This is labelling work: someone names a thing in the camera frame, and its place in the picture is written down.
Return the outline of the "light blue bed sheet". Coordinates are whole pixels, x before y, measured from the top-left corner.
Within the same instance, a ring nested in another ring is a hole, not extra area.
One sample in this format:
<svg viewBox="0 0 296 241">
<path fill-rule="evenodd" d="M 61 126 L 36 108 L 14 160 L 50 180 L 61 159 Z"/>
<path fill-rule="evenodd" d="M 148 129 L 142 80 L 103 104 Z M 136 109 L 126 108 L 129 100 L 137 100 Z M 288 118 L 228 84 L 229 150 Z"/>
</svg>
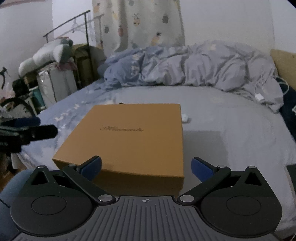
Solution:
<svg viewBox="0 0 296 241">
<path fill-rule="evenodd" d="M 191 159 L 241 171 L 256 166 L 282 205 L 276 233 L 295 233 L 295 192 L 287 165 L 295 163 L 295 141 L 280 114 L 241 96 L 213 87 L 140 86 L 103 91 L 93 83 L 57 102 L 39 117 L 54 124 L 58 136 L 22 148 L 20 161 L 29 169 L 46 165 L 55 170 L 53 155 L 85 114 L 97 104 L 178 103 L 190 118 L 183 125 L 185 180 L 183 191 L 199 183 L 191 172 Z"/>
</svg>

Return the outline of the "small white eraser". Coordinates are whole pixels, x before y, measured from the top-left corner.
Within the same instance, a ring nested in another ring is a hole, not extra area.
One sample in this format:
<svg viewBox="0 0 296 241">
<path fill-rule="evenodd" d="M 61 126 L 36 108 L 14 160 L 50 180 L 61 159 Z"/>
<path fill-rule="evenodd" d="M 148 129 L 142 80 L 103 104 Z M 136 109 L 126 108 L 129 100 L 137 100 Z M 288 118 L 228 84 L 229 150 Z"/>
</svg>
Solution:
<svg viewBox="0 0 296 241">
<path fill-rule="evenodd" d="M 190 118 L 186 114 L 182 114 L 181 118 L 182 118 L 182 123 L 189 123 L 190 122 Z"/>
</svg>

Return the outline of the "blue grey crumpled duvet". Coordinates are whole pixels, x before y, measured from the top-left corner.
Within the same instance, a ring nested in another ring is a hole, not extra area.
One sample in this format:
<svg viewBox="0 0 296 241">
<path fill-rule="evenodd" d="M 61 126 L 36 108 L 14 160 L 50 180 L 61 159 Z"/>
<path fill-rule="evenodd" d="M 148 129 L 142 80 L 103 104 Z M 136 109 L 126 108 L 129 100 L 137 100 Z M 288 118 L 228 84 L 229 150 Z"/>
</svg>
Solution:
<svg viewBox="0 0 296 241">
<path fill-rule="evenodd" d="M 207 86 L 257 102 L 261 72 L 277 74 L 273 59 L 258 49 L 224 41 L 180 47 L 151 46 L 113 54 L 98 68 L 103 89 L 133 86 Z M 277 112 L 281 102 L 257 102 Z"/>
</svg>

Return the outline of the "wooden headboard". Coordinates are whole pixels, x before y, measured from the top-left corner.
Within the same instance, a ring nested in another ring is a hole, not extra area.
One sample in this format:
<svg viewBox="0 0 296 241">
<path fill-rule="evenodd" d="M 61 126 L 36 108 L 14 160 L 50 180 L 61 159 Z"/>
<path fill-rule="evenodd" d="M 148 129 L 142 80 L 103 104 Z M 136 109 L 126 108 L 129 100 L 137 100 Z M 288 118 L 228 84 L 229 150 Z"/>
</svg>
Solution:
<svg viewBox="0 0 296 241">
<path fill-rule="evenodd" d="M 272 49 L 270 52 L 278 74 L 287 81 L 289 86 L 296 88 L 296 54 Z"/>
</svg>

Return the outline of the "black printed pillow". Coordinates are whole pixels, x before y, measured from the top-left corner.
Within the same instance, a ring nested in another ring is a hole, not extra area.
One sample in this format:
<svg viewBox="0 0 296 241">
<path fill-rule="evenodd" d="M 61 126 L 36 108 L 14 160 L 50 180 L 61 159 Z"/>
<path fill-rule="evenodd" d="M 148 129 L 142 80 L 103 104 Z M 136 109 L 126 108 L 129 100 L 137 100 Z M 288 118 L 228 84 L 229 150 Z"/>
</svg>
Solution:
<svg viewBox="0 0 296 241">
<path fill-rule="evenodd" d="M 280 108 L 280 114 L 295 140 L 295 90 L 280 77 L 276 81 L 279 83 L 283 93 L 283 106 Z"/>
</svg>

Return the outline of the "clear zip storage bag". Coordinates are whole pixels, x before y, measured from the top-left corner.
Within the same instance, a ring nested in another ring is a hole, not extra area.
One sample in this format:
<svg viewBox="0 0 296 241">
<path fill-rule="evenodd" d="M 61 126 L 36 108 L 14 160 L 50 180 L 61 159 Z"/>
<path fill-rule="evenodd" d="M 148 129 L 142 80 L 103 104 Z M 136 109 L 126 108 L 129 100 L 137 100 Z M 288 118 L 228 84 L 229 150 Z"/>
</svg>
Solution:
<svg viewBox="0 0 296 241">
<path fill-rule="evenodd" d="M 45 108 L 77 91 L 72 70 L 62 71 L 56 67 L 42 70 L 37 75 L 37 82 Z"/>
</svg>

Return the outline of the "teal plastic storage bin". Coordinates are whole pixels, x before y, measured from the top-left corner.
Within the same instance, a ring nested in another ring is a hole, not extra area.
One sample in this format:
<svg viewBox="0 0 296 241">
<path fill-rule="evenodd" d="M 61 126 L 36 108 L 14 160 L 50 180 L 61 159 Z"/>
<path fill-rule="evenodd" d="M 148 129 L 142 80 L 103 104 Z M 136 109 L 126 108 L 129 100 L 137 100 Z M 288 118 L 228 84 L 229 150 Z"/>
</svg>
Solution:
<svg viewBox="0 0 296 241">
<path fill-rule="evenodd" d="M 34 103 L 35 107 L 39 111 L 46 109 L 44 101 L 43 101 L 43 97 L 42 97 L 41 92 L 39 90 L 39 87 L 35 86 L 33 88 L 30 88 L 29 91 L 32 93 L 33 103 Z"/>
</svg>

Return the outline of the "black metal clothes rack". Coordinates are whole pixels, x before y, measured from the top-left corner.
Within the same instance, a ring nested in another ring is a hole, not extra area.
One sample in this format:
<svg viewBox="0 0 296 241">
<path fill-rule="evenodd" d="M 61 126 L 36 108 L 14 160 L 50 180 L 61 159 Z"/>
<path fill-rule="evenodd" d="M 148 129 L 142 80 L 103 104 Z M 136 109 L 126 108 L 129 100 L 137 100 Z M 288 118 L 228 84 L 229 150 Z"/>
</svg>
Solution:
<svg viewBox="0 0 296 241">
<path fill-rule="evenodd" d="M 75 76 L 78 78 L 77 85 L 82 88 L 91 84 L 96 77 L 91 53 L 91 44 L 95 40 L 91 10 L 88 9 L 69 18 L 43 35 L 46 42 L 49 42 L 49 37 L 73 41 L 73 58 L 78 68 L 75 71 Z"/>
</svg>

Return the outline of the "orange box lid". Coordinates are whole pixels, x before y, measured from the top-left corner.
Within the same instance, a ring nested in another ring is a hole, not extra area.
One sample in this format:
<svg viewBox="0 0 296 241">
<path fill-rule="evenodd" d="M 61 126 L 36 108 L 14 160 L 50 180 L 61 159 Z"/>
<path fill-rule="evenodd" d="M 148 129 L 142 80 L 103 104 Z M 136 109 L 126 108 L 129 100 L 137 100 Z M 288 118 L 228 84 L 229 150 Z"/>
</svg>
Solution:
<svg viewBox="0 0 296 241">
<path fill-rule="evenodd" d="M 177 196 L 184 183 L 179 104 L 96 105 L 53 156 L 62 168 L 99 156 L 93 183 L 113 195 Z"/>
</svg>

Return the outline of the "pineapple print curtain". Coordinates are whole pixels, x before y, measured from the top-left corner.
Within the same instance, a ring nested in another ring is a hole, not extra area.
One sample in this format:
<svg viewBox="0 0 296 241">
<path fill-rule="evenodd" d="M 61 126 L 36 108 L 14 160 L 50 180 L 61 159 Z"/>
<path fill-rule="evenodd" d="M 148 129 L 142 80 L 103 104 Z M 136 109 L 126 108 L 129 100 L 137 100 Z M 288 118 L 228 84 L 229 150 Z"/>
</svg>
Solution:
<svg viewBox="0 0 296 241">
<path fill-rule="evenodd" d="M 126 49 L 185 43 L 179 1 L 93 1 L 92 6 L 96 47 L 105 56 Z"/>
</svg>

